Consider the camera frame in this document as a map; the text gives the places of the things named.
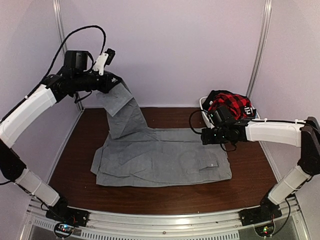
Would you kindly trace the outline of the white plastic basket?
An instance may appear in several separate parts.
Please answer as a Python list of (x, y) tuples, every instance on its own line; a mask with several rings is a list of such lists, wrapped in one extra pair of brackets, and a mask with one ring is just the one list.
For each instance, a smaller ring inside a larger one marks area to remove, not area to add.
[[(203, 104), (205, 102), (205, 100), (207, 99), (207, 96), (203, 96), (199, 99), (199, 106), (200, 106), (200, 109), (201, 109), (201, 115), (202, 115), (202, 118), (203, 118), (203, 121), (205, 123), (205, 125), (212, 129), (214, 127), (214, 125), (211, 123), (210, 119), (208, 118), (208, 111), (205, 110), (205, 108), (203, 107)], [(260, 115), (258, 113), (258, 110), (253, 106), (252, 107), (252, 111), (253, 111), (253, 115), (254, 115), (254, 118), (255, 119), (260, 119)]]

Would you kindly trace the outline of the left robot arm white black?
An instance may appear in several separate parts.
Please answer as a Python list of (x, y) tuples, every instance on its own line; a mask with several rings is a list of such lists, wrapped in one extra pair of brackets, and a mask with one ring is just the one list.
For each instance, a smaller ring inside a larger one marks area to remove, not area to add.
[(56, 74), (46, 76), (22, 102), (0, 121), (0, 171), (12, 183), (39, 199), (61, 222), (72, 218), (65, 197), (30, 171), (13, 151), (12, 147), (20, 135), (42, 113), (59, 103), (66, 96), (73, 97), (78, 92), (99, 91), (107, 94), (121, 82), (121, 78), (105, 70), (116, 52), (107, 49), (88, 67), (88, 51), (68, 50), (63, 66)]

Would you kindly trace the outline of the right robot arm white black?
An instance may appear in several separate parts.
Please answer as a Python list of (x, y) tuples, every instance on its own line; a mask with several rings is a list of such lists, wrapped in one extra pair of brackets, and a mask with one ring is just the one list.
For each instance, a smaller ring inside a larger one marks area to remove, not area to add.
[(268, 220), (289, 195), (320, 173), (320, 126), (314, 117), (307, 120), (235, 119), (225, 106), (209, 112), (213, 127), (203, 128), (203, 145), (238, 142), (272, 142), (300, 149), (297, 164), (262, 198), (256, 210), (259, 220)]

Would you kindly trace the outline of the grey long sleeve shirt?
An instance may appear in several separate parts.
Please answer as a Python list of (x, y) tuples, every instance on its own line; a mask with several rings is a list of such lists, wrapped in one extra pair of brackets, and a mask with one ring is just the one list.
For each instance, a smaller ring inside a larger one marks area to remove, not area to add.
[(95, 152), (91, 172), (108, 187), (170, 187), (230, 180), (228, 156), (218, 145), (203, 145), (189, 128), (151, 128), (121, 83), (98, 92), (109, 133)]

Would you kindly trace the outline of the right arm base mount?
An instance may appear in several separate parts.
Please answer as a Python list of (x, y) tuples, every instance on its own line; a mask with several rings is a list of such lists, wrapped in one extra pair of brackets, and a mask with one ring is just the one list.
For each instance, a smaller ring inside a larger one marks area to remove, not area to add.
[(282, 212), (278, 206), (268, 207), (265, 205), (246, 208), (241, 210), (238, 214), (242, 226), (256, 225), (282, 216)]

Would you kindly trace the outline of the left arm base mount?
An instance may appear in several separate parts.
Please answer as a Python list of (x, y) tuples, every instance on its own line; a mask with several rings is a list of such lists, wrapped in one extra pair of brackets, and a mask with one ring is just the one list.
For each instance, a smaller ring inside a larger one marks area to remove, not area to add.
[(57, 222), (66, 223), (75, 227), (86, 227), (89, 212), (73, 207), (69, 207), (65, 204), (58, 206), (48, 206), (45, 214), (46, 218), (55, 220)]

